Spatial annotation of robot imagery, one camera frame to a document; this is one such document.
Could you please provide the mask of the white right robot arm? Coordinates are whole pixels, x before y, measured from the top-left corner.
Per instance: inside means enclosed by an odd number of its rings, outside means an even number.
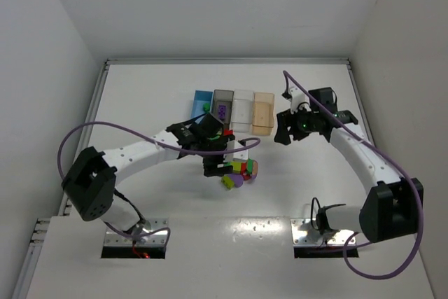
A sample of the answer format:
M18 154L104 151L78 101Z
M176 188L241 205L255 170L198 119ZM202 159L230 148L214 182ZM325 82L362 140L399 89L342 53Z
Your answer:
M407 182L380 155L349 110L340 110L332 88L311 90L306 102L297 87L282 94L290 108L278 113L275 142L289 145L312 133L323 136L349 163L367 191L361 208L345 204L319 206L311 224L321 234L348 229L361 232L373 243L417 233L417 203L423 200L423 186L417 179Z

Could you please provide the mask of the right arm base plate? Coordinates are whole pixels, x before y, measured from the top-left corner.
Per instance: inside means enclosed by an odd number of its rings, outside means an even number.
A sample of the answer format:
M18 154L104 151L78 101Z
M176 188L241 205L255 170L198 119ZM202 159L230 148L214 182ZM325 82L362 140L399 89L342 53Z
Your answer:
M314 219L292 218L290 220L293 246L296 248L343 247L352 230L330 230L321 234Z

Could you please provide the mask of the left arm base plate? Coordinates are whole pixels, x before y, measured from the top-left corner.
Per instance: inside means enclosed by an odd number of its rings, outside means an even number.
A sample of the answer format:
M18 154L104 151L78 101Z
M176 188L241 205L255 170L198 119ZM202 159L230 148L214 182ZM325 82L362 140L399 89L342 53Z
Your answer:
M106 223L104 247L120 249L156 249L166 251L171 236L168 218L147 218L127 232Z

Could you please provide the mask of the purple lego brick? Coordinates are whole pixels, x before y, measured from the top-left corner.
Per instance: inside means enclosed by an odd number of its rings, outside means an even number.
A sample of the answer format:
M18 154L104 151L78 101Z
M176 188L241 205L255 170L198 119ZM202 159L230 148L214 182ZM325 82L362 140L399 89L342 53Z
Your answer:
M219 104L218 108L216 110L217 116L218 118L220 118L221 120L225 120L226 119L226 115L227 115L227 106L224 104Z

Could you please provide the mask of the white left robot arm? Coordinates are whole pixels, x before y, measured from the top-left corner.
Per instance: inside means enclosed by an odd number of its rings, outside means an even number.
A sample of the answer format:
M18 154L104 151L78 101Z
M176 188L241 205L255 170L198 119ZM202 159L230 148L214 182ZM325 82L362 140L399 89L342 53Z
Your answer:
M235 136L210 113L200 120L174 123L150 140L120 148L82 150L66 176L62 189L84 221L97 218L126 235L140 235L145 218L119 190L125 179L162 162L199 155L205 176L231 172L224 151L235 147Z

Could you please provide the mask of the small green lego brick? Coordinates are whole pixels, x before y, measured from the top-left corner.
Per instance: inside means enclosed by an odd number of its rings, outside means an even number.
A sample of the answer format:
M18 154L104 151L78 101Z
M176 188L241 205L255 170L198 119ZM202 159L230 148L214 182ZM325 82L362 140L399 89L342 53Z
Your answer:
M207 113L210 111L210 103L204 103L202 106L203 112Z

